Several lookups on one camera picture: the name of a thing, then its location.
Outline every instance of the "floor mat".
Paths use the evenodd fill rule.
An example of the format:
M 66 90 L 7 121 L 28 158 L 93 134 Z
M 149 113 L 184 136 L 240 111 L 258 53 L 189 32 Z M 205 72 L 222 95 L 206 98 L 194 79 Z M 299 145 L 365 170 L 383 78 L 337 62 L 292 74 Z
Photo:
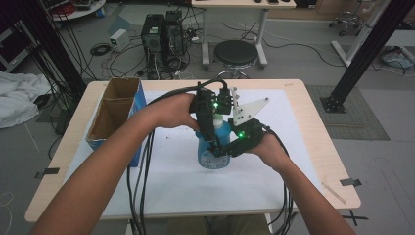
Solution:
M 391 140 L 357 87 L 348 95 L 345 114 L 326 113 L 320 97 L 328 97 L 334 86 L 306 86 L 332 139 Z

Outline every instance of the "black metal beam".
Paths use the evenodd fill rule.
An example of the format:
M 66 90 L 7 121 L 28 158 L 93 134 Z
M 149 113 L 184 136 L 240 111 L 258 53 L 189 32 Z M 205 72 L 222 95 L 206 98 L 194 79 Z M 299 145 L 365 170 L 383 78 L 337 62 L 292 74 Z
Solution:
M 391 0 L 333 92 L 329 97 L 320 98 L 327 113 L 345 111 L 343 103 L 348 94 L 414 5 L 415 0 Z

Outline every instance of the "person's left hand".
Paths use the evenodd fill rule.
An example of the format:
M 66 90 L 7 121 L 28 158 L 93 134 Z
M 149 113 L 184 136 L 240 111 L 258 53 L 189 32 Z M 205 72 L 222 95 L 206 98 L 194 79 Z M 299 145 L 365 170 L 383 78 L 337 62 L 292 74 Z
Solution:
M 179 94 L 157 101 L 143 109 L 154 121 L 155 127 L 174 128 L 187 125 L 199 130 L 198 123 L 190 116 L 189 107 L 193 94 Z

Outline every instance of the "round stool seat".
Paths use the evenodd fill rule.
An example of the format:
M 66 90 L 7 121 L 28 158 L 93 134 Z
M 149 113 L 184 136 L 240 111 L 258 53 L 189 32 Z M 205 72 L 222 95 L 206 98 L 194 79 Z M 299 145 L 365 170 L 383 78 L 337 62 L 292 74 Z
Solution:
M 230 68 L 246 68 L 253 65 L 258 57 L 256 48 L 242 40 L 228 40 L 214 47 L 217 61 Z

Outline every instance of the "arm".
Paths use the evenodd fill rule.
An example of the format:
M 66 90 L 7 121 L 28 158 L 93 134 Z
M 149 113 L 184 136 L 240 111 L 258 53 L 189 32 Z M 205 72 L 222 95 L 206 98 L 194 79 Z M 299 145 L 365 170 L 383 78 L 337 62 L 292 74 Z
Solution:
M 92 153 L 64 184 L 30 234 L 89 234 L 110 200 L 123 172 L 145 137 L 156 127 L 187 125 L 193 95 L 176 95 L 136 113 Z
M 265 134 L 251 152 L 259 155 L 265 164 L 281 175 L 310 234 L 354 234 L 333 206 L 288 158 L 274 136 Z

